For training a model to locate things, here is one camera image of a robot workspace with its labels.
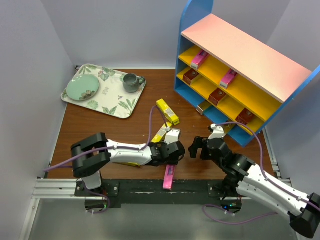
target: pink shelf top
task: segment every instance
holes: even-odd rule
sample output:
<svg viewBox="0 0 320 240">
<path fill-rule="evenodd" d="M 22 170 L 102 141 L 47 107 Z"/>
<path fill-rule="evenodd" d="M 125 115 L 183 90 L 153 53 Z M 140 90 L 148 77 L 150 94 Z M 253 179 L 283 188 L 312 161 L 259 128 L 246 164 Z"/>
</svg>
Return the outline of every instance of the pink shelf top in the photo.
<svg viewBox="0 0 320 240">
<path fill-rule="evenodd" d="M 282 103 L 311 74 L 310 70 L 213 14 L 181 35 Z"/>
</svg>

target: white tray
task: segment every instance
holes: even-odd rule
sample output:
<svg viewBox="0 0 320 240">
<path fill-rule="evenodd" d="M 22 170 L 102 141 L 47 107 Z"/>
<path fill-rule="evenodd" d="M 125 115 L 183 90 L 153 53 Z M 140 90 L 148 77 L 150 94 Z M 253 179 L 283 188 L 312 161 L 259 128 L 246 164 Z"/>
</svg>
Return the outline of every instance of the white tray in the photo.
<svg viewBox="0 0 320 240">
<path fill-rule="evenodd" d="M 99 79 L 100 87 L 97 93 L 85 101 L 75 101 L 68 97 L 65 89 L 61 99 L 67 103 L 91 109 L 117 118 L 126 119 L 133 113 L 138 100 L 146 86 L 146 82 L 135 93 L 128 93 L 123 87 L 126 73 L 102 66 L 85 64 L 74 75 L 92 74 Z"/>
</svg>

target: gray mug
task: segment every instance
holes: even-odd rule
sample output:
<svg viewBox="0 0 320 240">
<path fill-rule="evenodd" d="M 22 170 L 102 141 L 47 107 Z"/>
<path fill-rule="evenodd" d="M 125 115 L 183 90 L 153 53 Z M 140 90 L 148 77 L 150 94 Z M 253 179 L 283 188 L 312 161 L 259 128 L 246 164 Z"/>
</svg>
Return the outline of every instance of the gray mug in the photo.
<svg viewBox="0 0 320 240">
<path fill-rule="evenodd" d="M 128 93 L 135 93 L 145 81 L 143 76 L 128 73 L 123 78 L 123 87 Z"/>
</svg>

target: mint green plate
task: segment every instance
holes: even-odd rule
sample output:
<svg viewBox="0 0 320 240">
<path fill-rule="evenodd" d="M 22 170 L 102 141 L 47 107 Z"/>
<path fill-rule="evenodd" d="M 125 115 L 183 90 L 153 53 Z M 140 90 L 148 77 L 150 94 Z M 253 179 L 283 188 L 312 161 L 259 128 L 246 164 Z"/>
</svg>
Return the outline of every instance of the mint green plate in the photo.
<svg viewBox="0 0 320 240">
<path fill-rule="evenodd" d="M 92 98 L 100 86 L 97 77 L 91 74 L 83 74 L 74 77 L 66 86 L 66 94 L 76 101 L 84 101 Z"/>
</svg>

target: brown tabletop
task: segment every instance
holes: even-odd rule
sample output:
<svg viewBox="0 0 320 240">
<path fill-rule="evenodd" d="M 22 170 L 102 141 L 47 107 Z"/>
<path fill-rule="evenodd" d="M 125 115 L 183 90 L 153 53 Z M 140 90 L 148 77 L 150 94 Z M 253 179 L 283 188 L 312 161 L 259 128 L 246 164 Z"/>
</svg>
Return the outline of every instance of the brown tabletop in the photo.
<svg viewBox="0 0 320 240">
<path fill-rule="evenodd" d="M 208 126 L 211 121 L 201 116 L 196 109 L 174 91 L 174 70 L 126 70 L 146 78 L 146 87 L 135 107 L 133 114 L 127 119 L 109 116 L 84 107 L 68 104 L 55 147 L 52 165 L 61 163 L 71 157 L 70 147 L 93 134 L 102 132 L 108 139 L 120 143 L 142 144 L 147 141 L 149 131 L 149 113 L 159 99 L 164 99 L 180 118 L 180 141 L 187 150 L 195 136 L 208 137 Z M 152 118 L 152 138 L 163 125 L 160 114 L 155 111 Z M 259 138 L 263 145 L 264 169 L 273 174 L 265 139 L 262 133 Z M 252 140 L 242 148 L 231 137 L 224 138 L 235 153 L 243 154 L 259 162 L 260 150 L 256 140 Z M 163 179 L 166 166 L 141 168 L 109 163 L 101 169 L 105 179 Z M 223 179 L 225 174 L 212 161 L 192 159 L 186 154 L 179 162 L 174 174 L 176 179 Z M 49 172 L 50 179 L 71 179 L 73 173 L 69 168 L 55 169 Z"/>
</svg>

